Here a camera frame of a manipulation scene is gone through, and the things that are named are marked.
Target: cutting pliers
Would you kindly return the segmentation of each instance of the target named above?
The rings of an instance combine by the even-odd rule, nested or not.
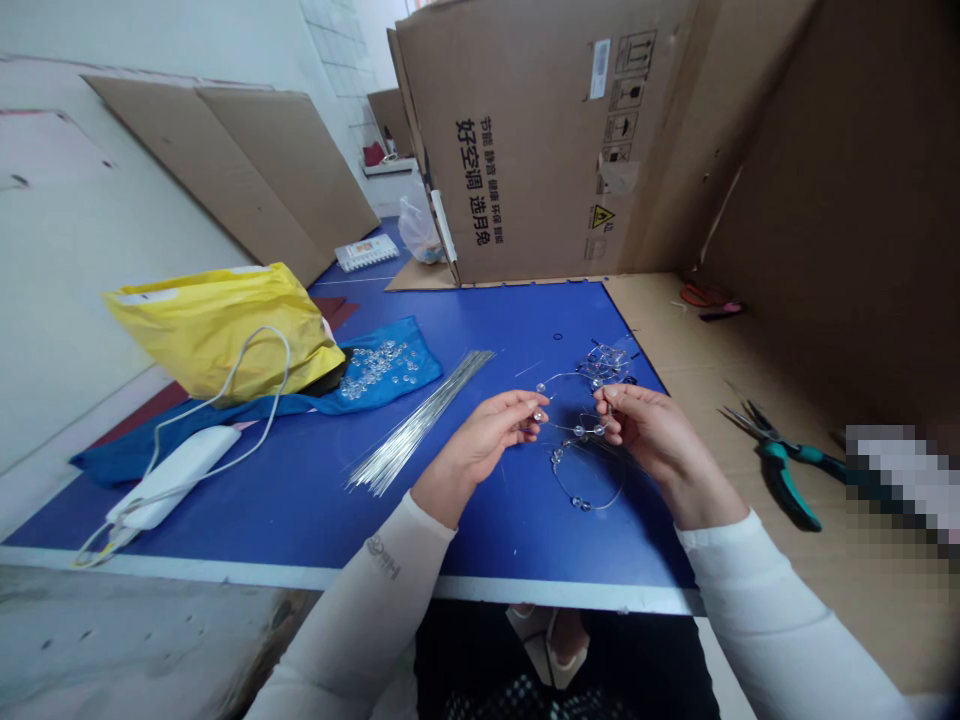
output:
[[[741,430],[760,441],[757,454],[760,455],[763,477],[784,512],[801,530],[820,532],[823,524],[793,484],[787,460],[818,467],[844,484],[847,482],[846,463],[815,447],[789,442],[777,432],[767,416],[752,401],[744,400],[743,409],[746,414],[724,406],[726,412],[721,413]]]

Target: blue cloth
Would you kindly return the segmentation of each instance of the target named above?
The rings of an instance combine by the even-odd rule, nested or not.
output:
[[[440,363],[427,348],[423,334],[413,317],[402,318],[372,333],[342,342],[340,346],[376,351],[387,340],[392,340],[397,347],[407,343],[404,356],[415,360],[413,364],[417,365],[417,370],[409,370],[406,364],[401,366],[395,364],[396,372],[390,373],[388,371],[384,373],[379,382],[368,386],[367,391],[355,400],[344,397],[343,380],[341,380],[340,388],[323,397],[283,395],[277,406],[277,416],[296,415],[308,410],[317,410],[325,415],[343,415],[361,410],[372,410],[383,407],[401,395],[406,395],[433,382],[443,374]],[[355,357],[361,364],[349,364],[344,378],[359,380],[363,374],[363,356],[355,354]],[[404,375],[414,378],[414,382],[404,382],[401,379]],[[394,376],[398,377],[396,383],[393,382]],[[70,458],[70,462],[83,470],[86,478],[98,485],[109,487],[129,480],[139,480],[143,477],[143,473],[147,469],[147,463],[150,462],[153,455],[154,428],[160,423],[175,418],[200,404],[202,404],[200,400],[186,400],[109,445],[92,448],[74,455]],[[272,407],[273,396],[270,395],[236,407],[218,409],[208,405],[202,410],[197,410],[193,415],[185,417],[180,422],[168,425],[160,431],[159,460],[162,461],[184,440],[204,428],[263,420],[270,416]]]

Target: yellow warning label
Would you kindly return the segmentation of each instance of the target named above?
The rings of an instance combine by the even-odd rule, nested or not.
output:
[[[613,220],[614,214],[607,210],[605,207],[600,205],[594,205],[593,207],[593,227],[598,228],[603,225],[605,222]]]

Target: white long-sleeve shirt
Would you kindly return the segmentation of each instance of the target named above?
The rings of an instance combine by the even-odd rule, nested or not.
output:
[[[404,495],[317,602],[247,718],[369,717],[426,613],[455,534]],[[756,513],[678,535],[720,647],[760,720],[913,717]]]

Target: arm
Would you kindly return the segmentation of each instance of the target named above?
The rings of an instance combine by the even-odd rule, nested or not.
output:
[[[607,437],[657,481],[710,624],[750,705],[767,718],[911,718],[903,697],[797,576],[668,397],[596,394]]]
[[[467,502],[507,447],[536,439],[530,416],[548,402],[514,391],[474,411],[311,610],[248,718],[370,715],[423,620]]]

